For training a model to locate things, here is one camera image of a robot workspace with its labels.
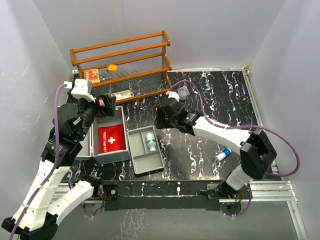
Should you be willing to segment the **small white bottle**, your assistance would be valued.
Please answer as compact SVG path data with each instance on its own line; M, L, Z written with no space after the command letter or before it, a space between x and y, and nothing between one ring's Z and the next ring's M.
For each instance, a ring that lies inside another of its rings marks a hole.
M156 143L156 138L155 138L154 133L153 132L148 132L146 134L145 139L146 139L146 145L149 148L150 152L156 151L157 143Z

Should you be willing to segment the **red first aid pouch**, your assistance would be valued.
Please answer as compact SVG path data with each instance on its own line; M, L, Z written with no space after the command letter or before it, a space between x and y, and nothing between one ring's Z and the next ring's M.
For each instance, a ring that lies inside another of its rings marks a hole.
M98 134L100 154L127 149L123 124L99 127Z

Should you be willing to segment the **grey metal case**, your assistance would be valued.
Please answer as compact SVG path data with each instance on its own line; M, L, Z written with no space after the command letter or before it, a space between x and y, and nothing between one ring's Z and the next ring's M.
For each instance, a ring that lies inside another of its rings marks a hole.
M123 107L117 106L114 116L97 117L80 143L82 149L76 160L93 158L100 165L129 160L131 154Z

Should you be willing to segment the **grey plastic tray insert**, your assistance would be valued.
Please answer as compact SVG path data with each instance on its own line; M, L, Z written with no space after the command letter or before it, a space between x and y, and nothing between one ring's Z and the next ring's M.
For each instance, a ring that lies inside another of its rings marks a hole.
M154 133L156 151L150 152L146 143L146 134ZM165 163L154 126L145 126L127 132L133 170L136 175L158 172L164 169Z

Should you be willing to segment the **white blue bandage roll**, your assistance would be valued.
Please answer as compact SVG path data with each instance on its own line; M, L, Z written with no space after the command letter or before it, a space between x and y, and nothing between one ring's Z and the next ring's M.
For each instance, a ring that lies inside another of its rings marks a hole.
M227 158L232 153L230 148L225 148L222 152L214 157L214 159L218 162L221 162L225 158Z

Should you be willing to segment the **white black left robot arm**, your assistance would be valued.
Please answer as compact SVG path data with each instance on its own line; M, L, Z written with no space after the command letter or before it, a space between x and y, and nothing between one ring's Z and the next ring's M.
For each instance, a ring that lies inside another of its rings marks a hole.
M22 240L51 240L58 226L84 200L99 199L103 187L98 177L87 176L56 201L52 198L65 174L82 149L83 141L95 118L113 117L116 97L100 95L89 101L83 97L74 103L56 107L54 128L41 154L37 174L18 211L5 218L2 228Z

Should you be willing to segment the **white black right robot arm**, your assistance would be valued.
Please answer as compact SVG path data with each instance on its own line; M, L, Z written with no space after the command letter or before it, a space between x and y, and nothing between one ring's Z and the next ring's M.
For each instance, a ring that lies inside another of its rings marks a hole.
M241 126L232 128L218 123L197 111L188 111L174 98L162 102L156 111L157 129L178 129L181 133L203 137L220 143L240 156L240 165L213 189L203 194L216 198L233 199L241 188L252 180L261 180L277 157L277 152L264 130L253 131Z

